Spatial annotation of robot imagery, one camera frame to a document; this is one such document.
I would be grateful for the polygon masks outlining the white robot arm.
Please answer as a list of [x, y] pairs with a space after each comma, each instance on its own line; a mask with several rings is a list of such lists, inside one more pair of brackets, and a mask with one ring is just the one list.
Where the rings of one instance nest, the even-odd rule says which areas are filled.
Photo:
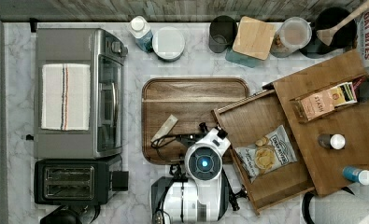
[[201, 129], [200, 134], [179, 137], [188, 146], [184, 164], [151, 185], [152, 224], [214, 222], [225, 214], [231, 187], [222, 156], [231, 142], [219, 126]]

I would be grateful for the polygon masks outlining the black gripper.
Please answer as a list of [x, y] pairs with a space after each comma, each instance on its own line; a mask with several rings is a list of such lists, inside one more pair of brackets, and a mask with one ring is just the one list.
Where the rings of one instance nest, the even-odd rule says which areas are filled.
[[176, 140], [184, 145], [185, 147], [191, 147], [196, 142], [204, 138], [208, 134], [208, 128], [204, 122], [199, 124], [200, 132], [199, 133], [185, 133], [179, 134], [176, 137]]

